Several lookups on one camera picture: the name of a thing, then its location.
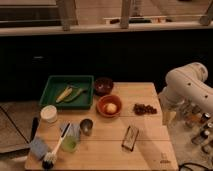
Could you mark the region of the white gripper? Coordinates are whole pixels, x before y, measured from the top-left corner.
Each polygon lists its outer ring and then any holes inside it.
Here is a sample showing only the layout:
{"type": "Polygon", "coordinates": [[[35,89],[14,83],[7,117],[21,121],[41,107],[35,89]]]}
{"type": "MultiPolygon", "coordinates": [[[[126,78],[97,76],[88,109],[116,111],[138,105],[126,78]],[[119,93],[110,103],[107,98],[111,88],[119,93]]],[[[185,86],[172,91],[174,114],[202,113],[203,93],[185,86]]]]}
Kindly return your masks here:
{"type": "Polygon", "coordinates": [[[163,113],[163,124],[168,125],[172,118],[172,112],[182,103],[182,97],[169,87],[164,87],[158,94],[163,113]]]}

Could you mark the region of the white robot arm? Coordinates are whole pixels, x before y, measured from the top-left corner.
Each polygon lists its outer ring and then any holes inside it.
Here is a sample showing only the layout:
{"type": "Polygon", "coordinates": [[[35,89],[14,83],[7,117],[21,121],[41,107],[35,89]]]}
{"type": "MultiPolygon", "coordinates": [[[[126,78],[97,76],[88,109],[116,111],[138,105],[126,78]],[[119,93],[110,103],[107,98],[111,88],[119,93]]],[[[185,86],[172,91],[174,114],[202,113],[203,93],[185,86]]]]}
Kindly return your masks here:
{"type": "Polygon", "coordinates": [[[207,78],[208,70],[199,62],[166,74],[166,86],[158,94],[164,125],[168,125],[174,116],[184,116],[193,110],[213,115],[213,88],[205,84],[207,78]]]}

